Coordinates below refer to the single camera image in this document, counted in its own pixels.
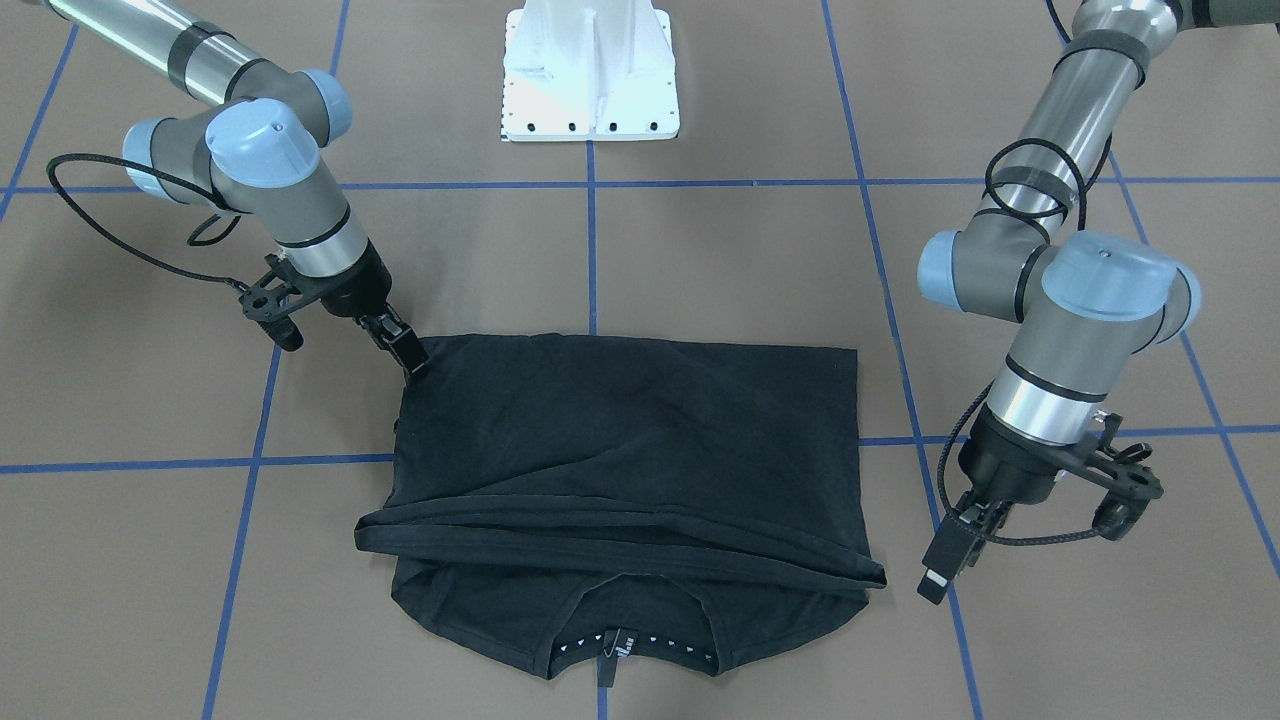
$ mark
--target blue tape line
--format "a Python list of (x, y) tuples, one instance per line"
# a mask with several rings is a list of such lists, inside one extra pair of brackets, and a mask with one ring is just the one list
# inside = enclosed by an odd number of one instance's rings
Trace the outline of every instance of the blue tape line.
[(210, 457), (192, 460), (119, 460), (106, 462), (44, 462), (0, 465), (0, 475), (38, 475), (50, 473), (114, 473), (124, 470), (188, 470), (198, 468), (248, 468), (250, 457)]
[(76, 36), (78, 33), (79, 26), (74, 24), (70, 32), (67, 33), (67, 45), (63, 46), (63, 54), (58, 58), (58, 67), (54, 68), (54, 76), (49, 78), (49, 87), (45, 90), (45, 97), (41, 99), (40, 108), (36, 110), (36, 118), (31, 122), (27, 141), (22, 145), (22, 152), (18, 155), (18, 164), (13, 169), (9, 184), (5, 186), (4, 195), (0, 196), (0, 222), (4, 220), (5, 214), (9, 211), (9, 202), (13, 201), (14, 191), (18, 188), (18, 178), (22, 177), (22, 170), (27, 167), (27, 159), (31, 158), (31, 149), (36, 145), (36, 136), (40, 133), (40, 126), (45, 122), (45, 113), (49, 111), (49, 104), (54, 100), (58, 83), (63, 79), (63, 72), (67, 69), (67, 60), (72, 56), (72, 47), (76, 46)]
[(595, 142), (586, 141), (586, 296), (588, 333), (599, 333), (599, 305), (596, 302), (595, 270)]
[(1258, 501), (1253, 496), (1253, 487), (1249, 486), (1249, 478), (1244, 474), (1244, 468), (1240, 466), (1240, 459), (1235, 455), (1235, 445), (1231, 443), (1230, 436), (1226, 433), (1226, 428), (1222, 424), (1222, 416), (1217, 411), (1217, 402), (1213, 401), (1213, 393), (1208, 389), (1208, 380), (1204, 379), (1204, 373), (1201, 370), (1199, 361), (1196, 357), (1196, 348), (1192, 347), (1192, 341), (1187, 337), (1184, 331), (1181, 334), (1183, 347), (1187, 350), (1187, 357), (1192, 361), (1192, 370), (1196, 373), (1196, 382), (1199, 384), (1201, 393), (1204, 396), (1204, 402), (1208, 404), (1208, 413), (1213, 416), (1213, 424), (1219, 428), (1219, 436), (1222, 439), (1222, 448), (1226, 451), (1226, 459), (1231, 462), (1231, 471), (1235, 473), (1235, 482), (1240, 486), (1240, 493), (1244, 496), (1244, 503), (1249, 507), (1249, 515), (1253, 515), (1253, 524), (1258, 528), (1258, 534), (1262, 536), (1262, 546), (1267, 551), (1267, 556), (1271, 559), (1271, 569), (1275, 570), (1276, 578), (1280, 578), (1280, 553), (1276, 552), (1275, 539), (1271, 537), (1271, 530), (1267, 528), (1266, 520), (1262, 518), (1262, 511), (1258, 509)]
[[(137, 186), (120, 186), (120, 184), (74, 184), (63, 186), (67, 192), (74, 195), (82, 193), (123, 193), (123, 192), (142, 192), (141, 187)], [(13, 188), (14, 195), (54, 195), (56, 191), (52, 187), (15, 187)]]
[(1140, 184), (1265, 184), (1280, 182), (1280, 176), (1240, 176), (1240, 177), (1134, 177), (1134, 178), (1098, 178), (1098, 182), (1107, 183), (1140, 183)]
[[(1100, 183), (1119, 184), (1116, 178), (1098, 178)], [(1204, 178), (1125, 178), (1126, 183), (1147, 184), (1215, 184), (1215, 183), (1271, 183), (1280, 177), (1204, 177)], [(869, 186), (955, 186), (983, 184), (982, 178), (748, 178), (748, 179), (653, 179), (653, 181), (596, 181), (596, 188), (650, 188), (650, 187), (856, 187)], [(581, 190), (585, 181), (475, 181), (475, 182), (348, 182), (343, 190)], [(134, 186), (70, 186), (69, 192), (142, 192)], [(51, 187), (14, 187), (14, 195), (52, 195)]]
[(259, 465), (282, 468), (294, 465), (358, 465), (371, 462), (392, 462), (396, 456), (390, 452), (365, 452), (357, 455), (285, 455), (276, 457), (262, 457)]
[(343, 190), (581, 190), (581, 181), (344, 182)]
[[(603, 657), (595, 659), (595, 674), (599, 676)], [(595, 720), (609, 720), (609, 688), (595, 688)]]
[(347, 38), (347, 12), (351, 10), (351, 0), (342, 0), (342, 12), (338, 13), (338, 33), (333, 38), (333, 56), (329, 59), (329, 74), (338, 77), (338, 60), (342, 59), (342, 44)]
[[(1124, 195), (1125, 205), (1129, 206), (1129, 215), (1133, 218), (1134, 228), (1138, 231), (1138, 240), (1143, 245), (1151, 245), (1147, 238), (1147, 228), (1142, 223), (1142, 215), (1138, 214), (1138, 205), (1133, 201), (1133, 195), (1129, 192), (1129, 183), (1120, 172), (1120, 165), (1116, 163), (1115, 152), (1111, 154), (1111, 167), (1115, 170), (1116, 179), (1120, 181), (1120, 192)], [(1249, 507), (1249, 514), (1253, 515), (1253, 524), (1258, 528), (1258, 536), (1262, 537), (1262, 546), (1267, 551), (1267, 556), (1271, 559), (1271, 569), (1275, 571), (1276, 578), (1280, 578), (1280, 552), (1276, 551), (1275, 541), (1271, 537), (1271, 530), (1267, 528), (1266, 520), (1262, 518), (1262, 512), (1258, 510), (1257, 498), (1253, 496), (1253, 487), (1249, 484), (1249, 478), (1244, 474), (1244, 468), (1240, 466), (1240, 460), (1235, 455), (1235, 446), (1231, 443), (1231, 436), (1226, 430), (1226, 424), (1222, 421), (1222, 415), (1219, 413), (1217, 401), (1213, 400), (1213, 393), (1208, 388), (1208, 380), (1204, 378), (1204, 370), (1201, 368), (1199, 360), (1196, 357), (1196, 348), (1192, 347), (1192, 341), (1183, 331), (1181, 337), (1183, 348), (1187, 351), (1187, 359), (1192, 364), (1192, 372), (1196, 374), (1196, 382), (1199, 384), (1201, 395), (1204, 396), (1204, 404), (1208, 406), (1208, 414), (1213, 418), (1213, 428), (1216, 434), (1222, 441), (1222, 450), (1226, 451), (1226, 457), (1231, 462), (1231, 471), (1235, 473), (1235, 482), (1240, 486), (1240, 493), (1244, 496), (1244, 503)]]
[(1226, 432), (1231, 434), (1280, 433), (1280, 425), (1228, 425)]
[(241, 564), (244, 560), (244, 541), (248, 537), (248, 520), (253, 511), (253, 497), (257, 493), (257, 473), (261, 466), (262, 447), (266, 445), (266, 425), (271, 420), (271, 398), (275, 396), (275, 378), (280, 369), (280, 347), (271, 348), (271, 365), (266, 372), (266, 389), (262, 391), (262, 414), (257, 423), (257, 437), (253, 439), (253, 461), (250, 464), (248, 479), (244, 482), (244, 500), (241, 502), (239, 524), (236, 528), (236, 546), (232, 551), (232, 564), (227, 573), (227, 593), (223, 597), (223, 611), (218, 620), (218, 639), (214, 643), (214, 660), (209, 667), (209, 687), (205, 689), (205, 708), (202, 720), (211, 720), (214, 703), (218, 701), (218, 684), (223, 675), (223, 657), (227, 652), (227, 635), (230, 633), (232, 611), (236, 609), (236, 589), (239, 585)]
[(865, 184), (987, 184), (982, 178), (868, 178)]
[[(1226, 425), (1228, 434), (1280, 434), (1280, 425)], [(1116, 437), (1194, 437), (1216, 436), (1216, 427), (1199, 428), (1124, 428)], [(946, 436), (920, 436), (924, 445), (942, 445)], [(961, 433), (956, 442), (963, 443), (969, 436)], [(860, 447), (901, 447), (915, 445), (914, 437), (886, 436), (859, 438)], [(29, 462), (0, 465), (0, 475), (49, 475), (59, 473), (118, 473), (128, 470), (193, 470), (202, 468), (248, 468), (255, 462), (262, 466), (287, 468), (294, 465), (358, 465), (393, 462), (390, 452), (357, 452), (352, 455), (276, 455), (259, 460), (252, 457), (191, 457), (172, 460), (106, 460), (99, 462)]]
[[(827, 26), (827, 42), (831, 45), (831, 61), (836, 70), (836, 83), (840, 87), (840, 102), (845, 111), (845, 124), (849, 129), (849, 146), (854, 155), (854, 169), (856, 170), (859, 179), (861, 179), (867, 177), (867, 173), (863, 168), (863, 155), (858, 143), (858, 127), (854, 124), (852, 105), (849, 101), (849, 91), (845, 83), (845, 70), (840, 60), (840, 50), (836, 44), (836, 31), (831, 22), (831, 5), (827, 0), (822, 0), (822, 15)], [(932, 483), (929, 482), (928, 460), (924, 455), (924, 442), (922, 441), (920, 433), (920, 418), (915, 409), (915, 397), (911, 392), (911, 378), (906, 366), (906, 354), (902, 350), (902, 338), (899, 333), (897, 314), (893, 310), (893, 293), (890, 290), (888, 273), (884, 269), (884, 256), (881, 252), (879, 233), (876, 228), (876, 214), (872, 209), (870, 190), (865, 182), (860, 183), (858, 190), (863, 196), (863, 211), (867, 215), (867, 231), (870, 234), (872, 251), (876, 255), (876, 272), (879, 274), (881, 287), (884, 293), (884, 311), (888, 316), (890, 334), (893, 337), (893, 348), (897, 352), (899, 370), (902, 373), (902, 393), (906, 398), (908, 416), (911, 420), (911, 438), (915, 442), (915, 454), (920, 462), (920, 478), (924, 482), (924, 496), (929, 503), (929, 515), (933, 519), (933, 527), (937, 528), (938, 524), (941, 524), (941, 519), (938, 516), (937, 502), (933, 497)], [(950, 598), (951, 620), (955, 625), (956, 646), (960, 651), (960, 659), (964, 665), (965, 683), (969, 688), (969, 705), (973, 708), (974, 720), (983, 720), (982, 698), (978, 693), (978, 679), (974, 673), (973, 660), (969, 655), (969, 641), (965, 634), (964, 615), (960, 611), (960, 602), (956, 598), (955, 588), (951, 589)]]

